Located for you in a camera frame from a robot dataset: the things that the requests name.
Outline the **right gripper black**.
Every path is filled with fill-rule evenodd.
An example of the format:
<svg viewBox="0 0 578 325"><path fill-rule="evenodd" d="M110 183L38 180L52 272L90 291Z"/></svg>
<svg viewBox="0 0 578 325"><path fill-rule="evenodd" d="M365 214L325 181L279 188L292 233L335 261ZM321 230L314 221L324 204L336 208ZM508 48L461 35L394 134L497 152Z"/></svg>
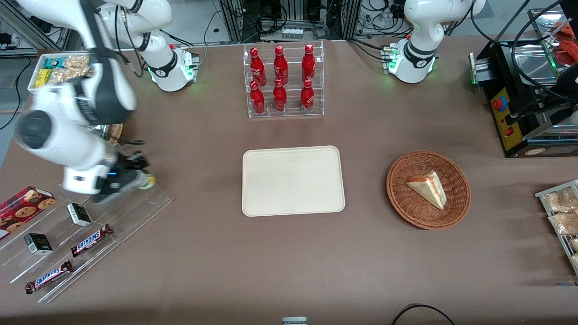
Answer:
<svg viewBox="0 0 578 325"><path fill-rule="evenodd" d="M129 170L136 170L148 175L148 166L149 162L143 153L132 153L129 156L123 153L117 153L117 162L114 165L114 174L120 175Z"/></svg>

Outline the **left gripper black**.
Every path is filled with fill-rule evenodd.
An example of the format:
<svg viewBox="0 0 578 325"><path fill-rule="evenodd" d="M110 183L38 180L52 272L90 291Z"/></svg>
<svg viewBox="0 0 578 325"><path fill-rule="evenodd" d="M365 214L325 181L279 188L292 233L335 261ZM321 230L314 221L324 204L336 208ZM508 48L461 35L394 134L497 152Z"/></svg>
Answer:
<svg viewBox="0 0 578 325"><path fill-rule="evenodd" d="M542 95L538 88L526 88L526 107L540 107L544 101L545 115L549 120L548 129L573 129L573 87L553 86L550 89L554 93L566 97L570 102L547 91L543 91ZM510 110L506 110L504 113L504 122L509 127L517 125L519 128L537 128L545 123L543 114L539 111L524 111L514 114Z"/></svg>

